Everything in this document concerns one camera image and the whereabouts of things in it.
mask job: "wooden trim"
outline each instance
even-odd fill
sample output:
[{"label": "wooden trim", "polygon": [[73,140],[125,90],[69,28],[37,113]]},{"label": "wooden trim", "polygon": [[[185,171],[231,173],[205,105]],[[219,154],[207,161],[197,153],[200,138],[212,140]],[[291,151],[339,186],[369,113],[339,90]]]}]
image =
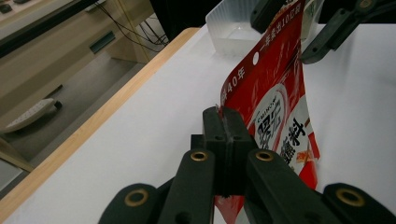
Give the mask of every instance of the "wooden trim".
[{"label": "wooden trim", "polygon": [[114,114],[164,63],[168,61],[199,28],[189,28],[177,36],[165,49],[142,68],[110,100],[64,141],[48,158],[0,201],[0,223],[23,204],[93,133]]}]

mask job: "cable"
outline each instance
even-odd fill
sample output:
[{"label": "cable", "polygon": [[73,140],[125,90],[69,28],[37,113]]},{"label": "cable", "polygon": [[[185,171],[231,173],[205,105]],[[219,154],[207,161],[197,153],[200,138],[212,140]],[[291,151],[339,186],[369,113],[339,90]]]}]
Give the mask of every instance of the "cable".
[{"label": "cable", "polygon": [[140,43],[138,43],[138,42],[132,40],[131,37],[129,37],[127,34],[125,34],[125,33],[123,32],[123,30],[121,29],[121,27],[124,28],[124,29],[126,29],[126,30],[128,30],[128,31],[130,31],[130,32],[132,32],[132,33],[134,33],[135,35],[139,35],[139,36],[142,37],[143,39],[146,39],[146,38],[143,37],[142,35],[140,35],[140,34],[134,32],[134,31],[128,29],[127,27],[123,26],[123,25],[120,24],[119,22],[117,22],[117,21],[110,15],[110,13],[109,13],[104,7],[102,7],[102,6],[99,5],[98,3],[95,3],[95,4],[96,4],[96,6],[99,7],[99,8],[111,19],[111,20],[114,21],[114,23],[117,25],[117,27],[119,28],[119,30],[122,32],[122,34],[123,34],[127,39],[129,39],[129,40],[132,41],[133,43],[135,43],[135,44],[137,44],[137,45],[139,45],[139,46],[141,46],[141,47],[143,47],[143,48],[149,49],[149,50],[154,51],[154,52],[157,52],[157,53],[160,52],[160,50],[151,49],[151,48],[149,48],[149,47],[147,47],[147,46],[145,46],[145,45],[143,45],[143,44],[140,44]]}]

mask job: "desk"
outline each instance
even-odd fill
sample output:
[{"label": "desk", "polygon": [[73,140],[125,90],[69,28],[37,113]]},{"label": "desk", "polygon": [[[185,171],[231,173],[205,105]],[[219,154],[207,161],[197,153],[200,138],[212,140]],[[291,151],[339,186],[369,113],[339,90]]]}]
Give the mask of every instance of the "desk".
[{"label": "desk", "polygon": [[[222,82],[241,60],[219,56],[205,26],[195,32],[183,32],[0,201],[0,222],[96,223],[121,188],[171,178],[190,135],[202,132],[202,111],[219,103]],[[393,213],[395,35],[396,26],[362,25],[304,68],[322,155],[318,189],[346,182]]]}]

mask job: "gray floor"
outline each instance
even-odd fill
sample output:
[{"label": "gray floor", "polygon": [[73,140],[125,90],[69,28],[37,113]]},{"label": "gray floor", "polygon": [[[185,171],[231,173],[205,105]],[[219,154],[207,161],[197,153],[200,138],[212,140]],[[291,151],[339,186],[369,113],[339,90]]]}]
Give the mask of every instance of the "gray floor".
[{"label": "gray floor", "polygon": [[[147,22],[158,35],[163,35],[163,29],[155,15],[148,18]],[[150,39],[157,39],[145,23],[142,26],[147,30]],[[136,29],[145,36],[139,26]],[[162,45],[154,45],[148,41],[143,44],[157,51],[163,48]],[[153,57],[156,52],[148,54]],[[61,110],[57,111],[53,107],[31,125],[14,133],[1,134],[1,137],[36,167],[143,67],[142,63],[112,59],[107,53],[103,53],[49,96],[63,104]],[[27,175],[28,173],[22,172],[2,189],[0,198]]]}]

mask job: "red snack bag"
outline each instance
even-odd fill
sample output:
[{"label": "red snack bag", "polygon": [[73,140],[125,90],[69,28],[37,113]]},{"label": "red snack bag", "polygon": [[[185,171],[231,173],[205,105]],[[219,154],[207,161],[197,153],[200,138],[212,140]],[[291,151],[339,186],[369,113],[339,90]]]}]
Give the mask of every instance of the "red snack bag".
[{"label": "red snack bag", "polygon": [[[224,82],[221,106],[237,110],[258,146],[277,152],[314,189],[319,152],[299,61],[303,11],[303,0],[281,8],[259,43]],[[241,196],[215,200],[227,223],[235,223],[243,202]]]}]

